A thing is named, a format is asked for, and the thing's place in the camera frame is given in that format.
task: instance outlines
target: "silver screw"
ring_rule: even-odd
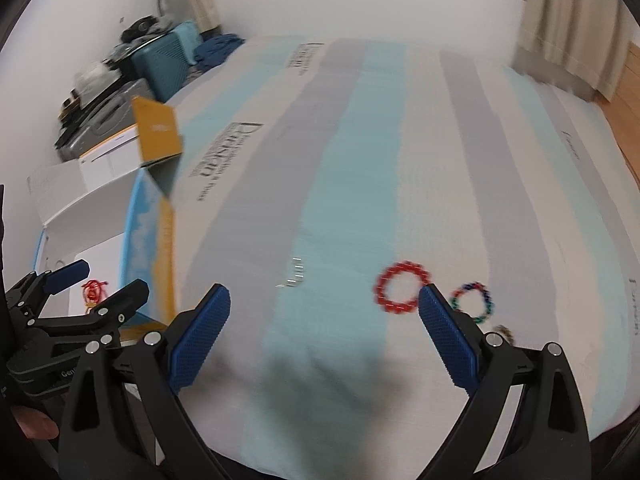
[[[495,332],[489,332],[486,336],[484,336],[484,340],[488,345],[497,347],[502,344],[502,336]]]
[[[145,335],[145,344],[149,346],[157,345],[161,339],[162,336],[159,332],[149,332]]]
[[[89,341],[84,347],[84,350],[88,354],[95,354],[99,349],[100,349],[100,343],[98,343],[97,341]]]
[[[551,355],[559,356],[562,354],[562,347],[558,343],[549,343],[546,349]]]

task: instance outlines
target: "red string bracelet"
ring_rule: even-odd
[[[391,301],[386,295],[387,283],[397,274],[402,272],[410,272],[420,279],[421,286],[429,285],[431,283],[431,275],[420,264],[404,261],[391,267],[388,267],[385,272],[378,276],[376,286],[373,291],[376,295],[376,301],[386,312],[393,314],[403,314],[405,312],[413,312],[418,308],[418,296],[416,295],[412,300],[405,301],[404,303],[396,303]]]
[[[109,285],[109,283],[89,280],[82,286],[82,298],[87,313],[107,297],[107,292],[104,290],[105,285]]]

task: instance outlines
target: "dark blue clothing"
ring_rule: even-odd
[[[235,34],[223,34],[205,41],[196,47],[195,59],[198,62],[198,70],[206,72],[215,66],[223,64],[231,53],[244,43],[242,38]]]

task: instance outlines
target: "red beaded bracelet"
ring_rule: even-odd
[[[421,286],[429,285],[431,283],[431,275],[420,264],[414,264],[413,262],[404,261],[388,267],[385,272],[378,276],[376,286],[373,291],[376,295],[376,301],[386,312],[393,314],[403,314],[405,312],[413,312],[418,308],[418,296],[416,295],[411,301],[404,303],[396,303],[391,301],[386,295],[386,284],[397,274],[402,272],[410,272],[420,279]]]

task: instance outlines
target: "hand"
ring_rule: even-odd
[[[50,440],[58,436],[58,426],[44,413],[24,406],[12,406],[11,411],[27,438]]]

